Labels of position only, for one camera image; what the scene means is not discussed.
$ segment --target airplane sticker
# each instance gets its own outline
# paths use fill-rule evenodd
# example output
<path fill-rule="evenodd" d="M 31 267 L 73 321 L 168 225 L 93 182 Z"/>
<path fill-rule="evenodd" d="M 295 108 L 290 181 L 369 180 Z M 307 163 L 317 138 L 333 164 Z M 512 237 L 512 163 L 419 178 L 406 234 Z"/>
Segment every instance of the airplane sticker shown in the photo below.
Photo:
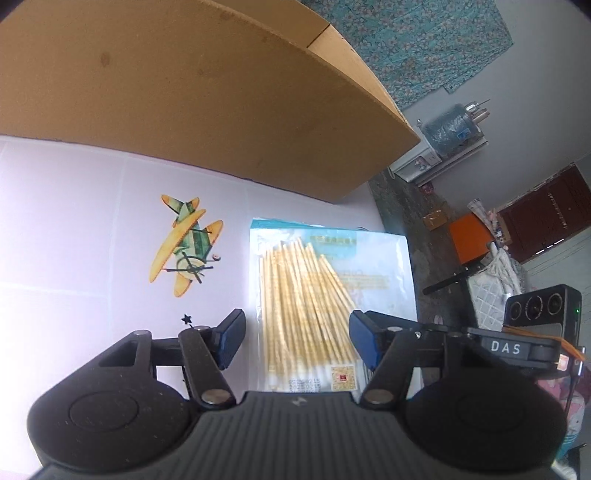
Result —
<path fill-rule="evenodd" d="M 177 217 L 173 222 L 173 230 L 160 246 L 152 262 L 150 283 L 156 280 L 162 270 L 176 272 L 174 296 L 181 297 L 194 280 L 202 283 L 203 270 L 213 268 L 211 265 L 206 266 L 208 262 L 220 260 L 218 255 L 212 255 L 211 259 L 207 259 L 207 256 L 222 231 L 223 222 L 216 220 L 201 229 L 199 219 L 205 214 L 205 210 L 198 210 L 198 198 L 185 203 L 162 195 L 162 201 L 177 214 Z M 174 268 L 165 268 L 172 255 L 175 260 Z"/>

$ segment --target patterned curtain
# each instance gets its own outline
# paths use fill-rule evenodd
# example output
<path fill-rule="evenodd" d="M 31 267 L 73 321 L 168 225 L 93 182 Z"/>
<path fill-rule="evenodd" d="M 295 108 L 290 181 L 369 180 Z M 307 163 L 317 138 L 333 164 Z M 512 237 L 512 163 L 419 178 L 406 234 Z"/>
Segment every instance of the patterned curtain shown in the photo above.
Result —
<path fill-rule="evenodd" d="M 513 41 L 494 0 L 302 0 L 331 22 L 404 109 L 453 92 Z"/>

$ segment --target orange stool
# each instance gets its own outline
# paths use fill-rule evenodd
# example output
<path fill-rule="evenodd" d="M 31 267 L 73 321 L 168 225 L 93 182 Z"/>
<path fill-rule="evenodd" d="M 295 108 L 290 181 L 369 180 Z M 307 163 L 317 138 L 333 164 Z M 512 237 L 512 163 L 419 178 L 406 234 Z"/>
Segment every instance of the orange stool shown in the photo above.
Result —
<path fill-rule="evenodd" d="M 486 244 L 493 240 L 488 228 L 473 213 L 468 213 L 451 223 L 449 232 L 462 265 L 488 253 Z"/>

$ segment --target das logo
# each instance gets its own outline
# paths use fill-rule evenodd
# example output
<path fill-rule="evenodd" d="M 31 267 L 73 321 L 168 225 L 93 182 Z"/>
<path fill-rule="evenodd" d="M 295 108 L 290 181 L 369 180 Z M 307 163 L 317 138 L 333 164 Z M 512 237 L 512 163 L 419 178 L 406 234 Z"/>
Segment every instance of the das logo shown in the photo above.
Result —
<path fill-rule="evenodd" d="M 519 353 L 521 352 L 521 345 L 515 342 L 499 342 L 498 340 L 493 340 L 491 343 L 491 352 L 519 355 Z"/>

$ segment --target cardboard box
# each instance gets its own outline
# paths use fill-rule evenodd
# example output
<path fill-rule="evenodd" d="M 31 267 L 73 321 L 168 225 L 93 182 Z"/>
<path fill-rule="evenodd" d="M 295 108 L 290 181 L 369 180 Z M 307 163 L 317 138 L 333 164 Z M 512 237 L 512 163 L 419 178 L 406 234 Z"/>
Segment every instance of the cardboard box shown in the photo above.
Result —
<path fill-rule="evenodd" d="M 487 254 L 487 245 L 494 240 L 489 229 L 472 212 L 452 222 L 449 232 L 461 265 Z"/>
<path fill-rule="evenodd" d="M 418 143 L 350 45 L 296 0 L 24 0 L 0 22 L 0 66 L 2 134 L 331 202 Z"/>
<path fill-rule="evenodd" d="M 451 210 L 447 203 L 444 203 L 441 208 L 428 213 L 423 217 L 423 223 L 429 230 L 445 225 L 451 217 Z"/>

